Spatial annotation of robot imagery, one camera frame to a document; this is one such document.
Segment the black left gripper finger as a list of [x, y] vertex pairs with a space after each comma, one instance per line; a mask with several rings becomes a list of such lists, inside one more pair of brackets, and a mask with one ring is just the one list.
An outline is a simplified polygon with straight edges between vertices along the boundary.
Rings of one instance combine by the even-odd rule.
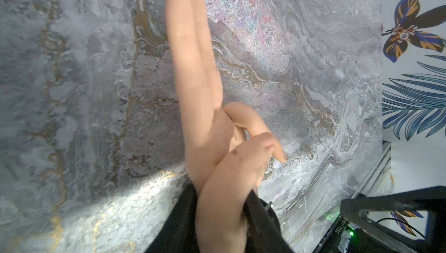
[[[446, 251], [446, 188], [435, 186], [381, 197], [343, 200], [341, 215], [370, 235], [380, 247], [393, 253], [444, 253]], [[421, 233], [406, 218], [422, 218], [427, 213], [426, 231]], [[384, 226], [392, 220], [413, 240]]]

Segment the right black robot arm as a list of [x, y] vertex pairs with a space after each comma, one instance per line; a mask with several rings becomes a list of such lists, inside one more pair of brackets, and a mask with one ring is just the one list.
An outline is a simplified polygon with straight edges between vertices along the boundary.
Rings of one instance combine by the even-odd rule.
[[356, 224], [339, 215], [313, 253], [394, 253]]

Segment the mannequin hand peace sign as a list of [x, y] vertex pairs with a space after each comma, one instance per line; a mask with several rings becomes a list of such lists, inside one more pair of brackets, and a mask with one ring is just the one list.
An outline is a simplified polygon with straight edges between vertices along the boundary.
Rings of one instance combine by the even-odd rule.
[[185, 168], [196, 193], [195, 231], [203, 253], [242, 253], [243, 206], [271, 158], [286, 162], [278, 139], [250, 106], [223, 104], [204, 0], [166, 0], [185, 144]]

